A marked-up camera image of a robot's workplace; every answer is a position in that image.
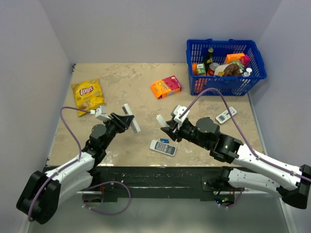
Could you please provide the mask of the white battery cover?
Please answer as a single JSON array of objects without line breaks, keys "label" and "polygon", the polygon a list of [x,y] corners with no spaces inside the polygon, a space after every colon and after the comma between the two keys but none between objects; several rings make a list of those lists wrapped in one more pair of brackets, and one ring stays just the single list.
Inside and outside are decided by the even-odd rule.
[{"label": "white battery cover", "polygon": [[158,121],[158,123],[160,124],[161,127],[167,127],[168,126],[166,120],[162,117],[162,115],[157,115],[156,120]]}]

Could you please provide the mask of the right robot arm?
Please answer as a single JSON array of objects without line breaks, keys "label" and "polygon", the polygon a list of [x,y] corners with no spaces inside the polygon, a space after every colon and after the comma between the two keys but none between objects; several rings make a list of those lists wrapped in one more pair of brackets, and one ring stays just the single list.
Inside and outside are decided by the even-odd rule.
[{"label": "right robot arm", "polygon": [[173,141],[185,139],[209,151],[220,162],[248,169],[223,167],[213,185],[223,191],[229,188],[250,188],[280,197],[286,204],[306,209],[311,187],[311,168],[308,165],[293,166],[253,150],[242,141],[220,132],[220,126],[209,117],[199,119],[195,125],[184,121],[166,121],[156,117]]}]

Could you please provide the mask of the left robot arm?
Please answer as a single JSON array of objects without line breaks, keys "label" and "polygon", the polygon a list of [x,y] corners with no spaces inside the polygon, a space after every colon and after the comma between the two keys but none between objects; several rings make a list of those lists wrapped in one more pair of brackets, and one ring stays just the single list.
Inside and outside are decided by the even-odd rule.
[{"label": "left robot arm", "polygon": [[76,192],[98,189],[101,179],[92,174],[93,169],[106,156],[106,149],[115,136],[128,130],[133,120],[133,115],[106,116],[103,123],[92,128],[76,157],[53,170],[31,174],[17,201],[17,209],[27,215],[29,222],[45,224],[60,204]]}]

